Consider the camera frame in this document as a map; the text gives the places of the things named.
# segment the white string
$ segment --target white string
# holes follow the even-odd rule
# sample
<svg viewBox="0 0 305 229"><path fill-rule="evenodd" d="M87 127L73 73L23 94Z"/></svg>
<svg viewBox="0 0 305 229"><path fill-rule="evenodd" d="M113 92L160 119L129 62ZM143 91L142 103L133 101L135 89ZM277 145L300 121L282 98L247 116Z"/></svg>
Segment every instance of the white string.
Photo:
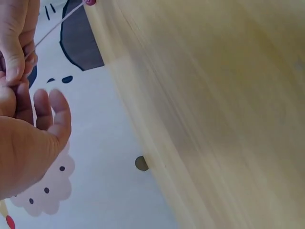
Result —
<svg viewBox="0 0 305 229"><path fill-rule="evenodd" d="M82 7L84 4L86 3L86 0L83 0L81 4L79 4L77 7L75 7L73 10L71 10L71 12L69 12L63 19L61 19L60 22L58 22L52 29L50 29L49 32L47 32L46 35L43 36L43 38L41 38L41 40L39 42L37 42L37 44L35 45L34 49L31 50L31 52L29 52L26 56L25 56L25 60L28 59L28 57L36 50L37 46L54 30L56 29L57 26L59 26L60 24L62 24L68 17L70 17L76 10L78 10L80 7Z"/></svg>

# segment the wooden surface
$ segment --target wooden surface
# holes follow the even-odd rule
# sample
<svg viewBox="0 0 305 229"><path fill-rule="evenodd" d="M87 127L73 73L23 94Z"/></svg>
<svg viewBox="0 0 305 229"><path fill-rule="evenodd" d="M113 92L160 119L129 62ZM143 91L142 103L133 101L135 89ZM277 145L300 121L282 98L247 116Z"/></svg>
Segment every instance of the wooden surface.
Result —
<svg viewBox="0 0 305 229"><path fill-rule="evenodd" d="M181 228L305 228L304 1L86 11Z"/></svg>

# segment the pink bead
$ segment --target pink bead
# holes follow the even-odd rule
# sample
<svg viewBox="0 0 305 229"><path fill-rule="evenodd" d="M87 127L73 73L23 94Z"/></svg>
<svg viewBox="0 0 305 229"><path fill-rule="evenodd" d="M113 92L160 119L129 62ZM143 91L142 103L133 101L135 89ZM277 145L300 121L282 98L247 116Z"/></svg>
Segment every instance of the pink bead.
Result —
<svg viewBox="0 0 305 229"><path fill-rule="evenodd" d="M96 3L96 0L85 0L88 6L93 6Z"/></svg>

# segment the skin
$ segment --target skin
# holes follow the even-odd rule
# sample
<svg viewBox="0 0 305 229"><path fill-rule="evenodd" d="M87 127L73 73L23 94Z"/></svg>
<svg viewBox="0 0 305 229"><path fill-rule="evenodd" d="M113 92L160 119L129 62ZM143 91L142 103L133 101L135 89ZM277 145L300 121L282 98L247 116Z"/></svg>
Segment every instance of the skin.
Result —
<svg viewBox="0 0 305 229"><path fill-rule="evenodd" d="M71 134L69 105L58 90L36 91L33 119L27 75L37 55L24 56L34 48L38 14L39 0L0 0L0 200L38 182Z"/></svg>

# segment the red dot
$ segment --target red dot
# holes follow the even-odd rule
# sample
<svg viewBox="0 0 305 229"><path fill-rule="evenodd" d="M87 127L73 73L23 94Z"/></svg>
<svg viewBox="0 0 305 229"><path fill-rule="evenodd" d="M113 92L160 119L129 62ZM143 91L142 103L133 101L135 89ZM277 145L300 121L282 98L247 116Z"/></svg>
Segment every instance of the red dot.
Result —
<svg viewBox="0 0 305 229"><path fill-rule="evenodd" d="M15 222L13 221L13 219L10 216L7 216L5 219L6 219L6 223L10 227L10 229L16 229Z"/></svg>

